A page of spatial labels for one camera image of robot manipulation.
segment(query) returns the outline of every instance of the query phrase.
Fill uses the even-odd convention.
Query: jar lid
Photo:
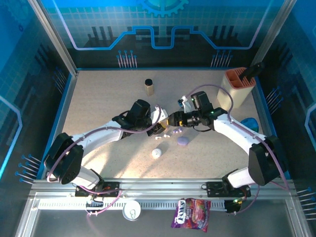
[[[145,80],[145,85],[152,85],[152,84],[153,84],[153,80],[151,80],[151,79]]]

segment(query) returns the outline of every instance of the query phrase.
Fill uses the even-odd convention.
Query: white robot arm
[[[152,128],[147,131],[148,136],[159,134],[165,128],[158,122],[167,117],[166,110],[161,109],[159,113],[159,108],[156,107],[156,110],[150,113],[150,104],[138,100],[131,110],[114,117],[97,129],[74,136],[59,134],[45,157],[44,165],[61,184],[72,182],[90,190],[96,189],[102,178],[92,169],[81,166],[82,158],[100,146],[128,137],[132,133],[148,130],[150,127]],[[56,165],[66,149],[69,151]]]
[[[191,101],[196,110],[174,112],[168,118],[169,125],[195,127],[199,124],[203,124],[208,126],[210,128],[209,130],[217,131],[231,139],[234,143],[239,145],[249,157],[248,167],[235,170],[223,177],[223,182],[228,189],[237,189],[254,183],[263,186],[279,176],[279,170],[271,154],[261,141],[269,145],[280,163],[283,172],[286,171],[284,151],[277,137],[266,137],[265,135],[254,132],[234,120],[228,115],[227,111],[222,108],[214,109],[204,91],[192,94]]]

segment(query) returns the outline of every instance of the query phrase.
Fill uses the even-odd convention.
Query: blue enclosure
[[[0,236],[15,236],[45,176],[81,70],[263,61],[252,92],[262,130],[280,139],[296,189],[316,189],[315,9],[314,0],[0,0]],[[316,234],[315,209],[304,214]]]

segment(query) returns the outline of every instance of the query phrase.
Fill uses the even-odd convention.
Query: gear graphic
[[[139,0],[138,2],[148,14],[153,13],[155,17],[177,14],[178,10],[183,9],[184,4],[189,3],[188,0]]]
[[[0,0],[0,5],[5,5],[17,22],[26,20],[30,14],[27,0]]]

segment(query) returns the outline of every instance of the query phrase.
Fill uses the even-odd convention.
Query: candy bag
[[[181,199],[178,202],[171,227],[207,232],[210,209],[210,200]]]

